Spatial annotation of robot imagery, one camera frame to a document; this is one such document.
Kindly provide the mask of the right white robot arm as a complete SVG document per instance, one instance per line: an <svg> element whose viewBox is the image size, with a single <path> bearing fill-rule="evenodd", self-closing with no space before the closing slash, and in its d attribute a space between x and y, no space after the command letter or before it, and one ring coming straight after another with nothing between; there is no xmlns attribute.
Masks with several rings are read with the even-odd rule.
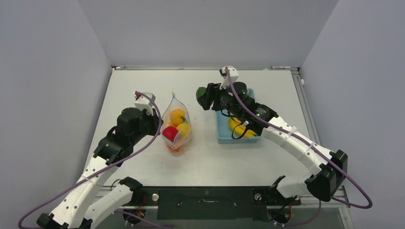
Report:
<svg viewBox="0 0 405 229"><path fill-rule="evenodd" d="M271 200L282 204L290 197L311 194L329 202L345 180L343 172L347 172L348 166L346 153L341 150L333 152L306 138L274 110L249 96L245 83L236 82L233 87L243 104L239 104L230 87L221 89L218 83L199 87L197 102L204 110L228 111L246 124L248 130L276 143L309 170L309 175L280 176L270 190Z"/></svg>

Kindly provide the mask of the blue plastic basket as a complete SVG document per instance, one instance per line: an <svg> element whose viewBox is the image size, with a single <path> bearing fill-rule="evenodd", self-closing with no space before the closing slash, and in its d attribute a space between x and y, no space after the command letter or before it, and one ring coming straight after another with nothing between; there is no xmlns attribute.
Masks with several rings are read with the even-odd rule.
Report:
<svg viewBox="0 0 405 229"><path fill-rule="evenodd" d="M217 139L219 144L247 144L247 143L257 143L261 137L241 137L231 133L228 127L228 118L235 117L230 114L227 110L216 111L216 126L217 126Z"/></svg>

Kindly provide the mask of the clear zip top bag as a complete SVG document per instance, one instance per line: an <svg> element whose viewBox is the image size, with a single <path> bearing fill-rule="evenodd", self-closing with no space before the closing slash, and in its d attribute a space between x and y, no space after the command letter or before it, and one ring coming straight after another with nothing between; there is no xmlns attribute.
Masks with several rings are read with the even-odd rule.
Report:
<svg viewBox="0 0 405 229"><path fill-rule="evenodd" d="M186 121L187 123L190 124L191 126L191 132L188 138L186 139L178 139L178 135L176 136L175 142L171 142L168 139L166 139L163 135L162 135L162 131L168 127L168 126L173 126L176 127L175 125L173 125L170 122L170 113L172 110L175 109L182 109L185 112L185 117L186 117ZM182 146L182 148L192 139L192 135L193 135L193 128L192 128L192 123L191 123L191 118L189 116L189 112L187 107L184 105L184 103L182 103L177 97L176 94L174 92L172 92L172 98L171 98L171 102L169 103L169 106L167 107L166 111L163 114L163 124L161 126L160 129L160 133L162 136L163 141L165 142L166 145L171 145L172 148L177 148L179 146Z"/></svg>

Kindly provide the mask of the yellow banana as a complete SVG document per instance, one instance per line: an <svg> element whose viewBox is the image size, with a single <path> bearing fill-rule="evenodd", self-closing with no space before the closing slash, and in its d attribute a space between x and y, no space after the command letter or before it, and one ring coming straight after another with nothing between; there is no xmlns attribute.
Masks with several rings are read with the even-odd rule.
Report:
<svg viewBox="0 0 405 229"><path fill-rule="evenodd" d="M245 131L245 127L241 124L241 121L235 117L228 118L228 127L231 130L231 133L238 136L240 136ZM244 136L256 137L257 134L252 130L247 130Z"/></svg>

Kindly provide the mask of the orange yellow mango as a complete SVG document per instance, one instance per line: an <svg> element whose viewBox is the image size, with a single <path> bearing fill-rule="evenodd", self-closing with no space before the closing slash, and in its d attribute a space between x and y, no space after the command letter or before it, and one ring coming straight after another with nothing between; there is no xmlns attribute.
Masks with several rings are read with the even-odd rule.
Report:
<svg viewBox="0 0 405 229"><path fill-rule="evenodd" d="M178 130L178 139L188 138L191 132L191 126L187 122L179 124L176 129Z"/></svg>

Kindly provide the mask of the red apple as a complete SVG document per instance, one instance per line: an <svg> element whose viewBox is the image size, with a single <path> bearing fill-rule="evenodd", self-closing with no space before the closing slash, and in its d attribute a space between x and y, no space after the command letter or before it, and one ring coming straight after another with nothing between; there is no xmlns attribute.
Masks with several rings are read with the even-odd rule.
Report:
<svg viewBox="0 0 405 229"><path fill-rule="evenodd" d="M162 131L162 135L171 142L175 142L179 130L176 127L168 126Z"/></svg>

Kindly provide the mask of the orange fruit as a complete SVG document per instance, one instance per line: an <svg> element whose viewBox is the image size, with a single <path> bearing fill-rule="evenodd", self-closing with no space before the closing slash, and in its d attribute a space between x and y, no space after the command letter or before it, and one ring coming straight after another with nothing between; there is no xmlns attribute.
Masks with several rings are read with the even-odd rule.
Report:
<svg viewBox="0 0 405 229"><path fill-rule="evenodd" d="M182 146L179 146L177 148L172 148L171 145L166 145L167 149L172 152L172 153L178 153L181 151Z"/></svg>

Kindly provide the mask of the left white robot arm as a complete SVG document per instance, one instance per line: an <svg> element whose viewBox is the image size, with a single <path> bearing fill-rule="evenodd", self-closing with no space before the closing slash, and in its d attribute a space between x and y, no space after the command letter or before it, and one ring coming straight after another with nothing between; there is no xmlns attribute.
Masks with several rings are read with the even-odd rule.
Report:
<svg viewBox="0 0 405 229"><path fill-rule="evenodd" d="M42 229L94 229L106 217L125 204L137 205L142 200L142 185L126 177L117 188L94 202L105 182L134 152L143 137L156 136L160 113L152 108L126 108L102 138L94 155L73 189L51 213L42 213L37 225Z"/></svg>

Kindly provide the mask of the green lime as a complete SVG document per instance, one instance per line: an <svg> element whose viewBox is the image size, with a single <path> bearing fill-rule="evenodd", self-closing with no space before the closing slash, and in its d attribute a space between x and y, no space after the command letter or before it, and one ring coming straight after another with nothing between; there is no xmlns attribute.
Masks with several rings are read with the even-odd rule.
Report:
<svg viewBox="0 0 405 229"><path fill-rule="evenodd" d="M200 99L202 96L204 96L207 88L206 87L199 87L196 91L196 99Z"/></svg>

